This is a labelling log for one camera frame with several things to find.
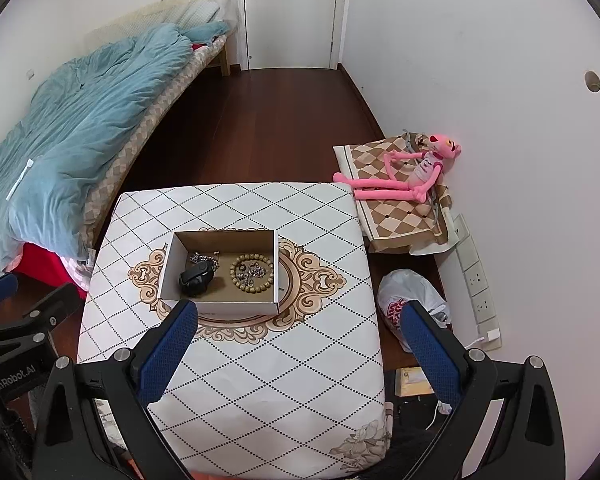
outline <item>red sheet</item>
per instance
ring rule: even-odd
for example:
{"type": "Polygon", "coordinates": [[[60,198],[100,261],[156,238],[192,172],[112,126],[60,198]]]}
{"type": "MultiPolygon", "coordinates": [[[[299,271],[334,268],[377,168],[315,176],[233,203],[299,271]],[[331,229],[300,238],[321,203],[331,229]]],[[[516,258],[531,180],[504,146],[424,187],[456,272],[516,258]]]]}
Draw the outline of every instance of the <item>red sheet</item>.
{"type": "Polygon", "coordinates": [[[76,285],[71,276],[69,276],[60,257],[37,245],[24,244],[22,260],[13,270],[51,286],[73,283],[78,289],[78,295],[83,300],[87,297],[87,293],[76,285]]]}

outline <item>plastic bag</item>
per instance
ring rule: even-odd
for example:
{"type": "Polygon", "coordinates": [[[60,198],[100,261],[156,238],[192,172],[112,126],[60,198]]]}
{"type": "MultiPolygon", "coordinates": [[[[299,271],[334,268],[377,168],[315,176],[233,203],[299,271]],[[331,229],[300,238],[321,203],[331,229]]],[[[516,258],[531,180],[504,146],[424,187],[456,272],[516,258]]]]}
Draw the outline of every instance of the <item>plastic bag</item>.
{"type": "Polygon", "coordinates": [[[429,280],[411,269],[398,269],[387,274],[378,287],[378,306],[384,323],[409,353],[411,349],[400,331],[400,313],[411,300],[418,300],[440,327],[446,328],[451,323],[448,305],[429,280]]]}

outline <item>pink panther plush toy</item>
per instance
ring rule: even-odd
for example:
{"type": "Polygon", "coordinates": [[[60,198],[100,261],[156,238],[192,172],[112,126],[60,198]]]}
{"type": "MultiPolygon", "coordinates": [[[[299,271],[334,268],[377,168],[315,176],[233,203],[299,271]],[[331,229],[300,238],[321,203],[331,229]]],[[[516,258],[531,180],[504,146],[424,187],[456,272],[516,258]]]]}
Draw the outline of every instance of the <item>pink panther plush toy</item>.
{"type": "Polygon", "coordinates": [[[427,191],[436,183],[443,170],[442,161],[456,158],[462,148],[443,135],[432,135],[428,139],[428,150],[420,153],[401,153],[393,150],[384,154],[384,168],[389,179],[384,178],[347,178],[341,173],[333,175],[334,182],[344,182],[355,188],[354,196],[358,200],[417,200],[426,202],[427,191]],[[421,161],[411,172],[406,182],[396,180],[391,163],[394,160],[421,161]],[[359,189],[373,187],[376,189],[359,189]]]}

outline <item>table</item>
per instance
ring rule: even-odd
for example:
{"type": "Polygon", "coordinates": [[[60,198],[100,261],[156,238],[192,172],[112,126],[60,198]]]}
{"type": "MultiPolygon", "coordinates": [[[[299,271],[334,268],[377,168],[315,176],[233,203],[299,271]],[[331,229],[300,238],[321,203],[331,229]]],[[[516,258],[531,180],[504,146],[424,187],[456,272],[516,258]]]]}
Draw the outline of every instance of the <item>table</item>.
{"type": "MultiPolygon", "coordinates": [[[[173,230],[274,228],[283,313],[208,319],[149,405],[191,471],[243,479],[341,478],[390,440],[375,302],[343,184],[222,184],[136,191],[96,258],[78,360],[129,347],[168,314],[158,277],[173,230]]],[[[109,434],[115,423],[99,402],[109,434]]]]}

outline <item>power strip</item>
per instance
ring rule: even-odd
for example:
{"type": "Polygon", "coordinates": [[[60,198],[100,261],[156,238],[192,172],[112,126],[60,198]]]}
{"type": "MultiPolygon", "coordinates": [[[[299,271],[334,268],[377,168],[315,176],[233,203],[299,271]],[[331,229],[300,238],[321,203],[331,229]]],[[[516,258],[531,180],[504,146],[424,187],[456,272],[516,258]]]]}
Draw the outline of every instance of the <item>power strip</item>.
{"type": "Polygon", "coordinates": [[[461,214],[454,218],[454,230],[459,239],[455,249],[464,273],[466,288],[471,297],[475,323],[480,336],[474,343],[480,343],[483,350],[495,350],[502,346],[498,316],[480,255],[461,214]]]}

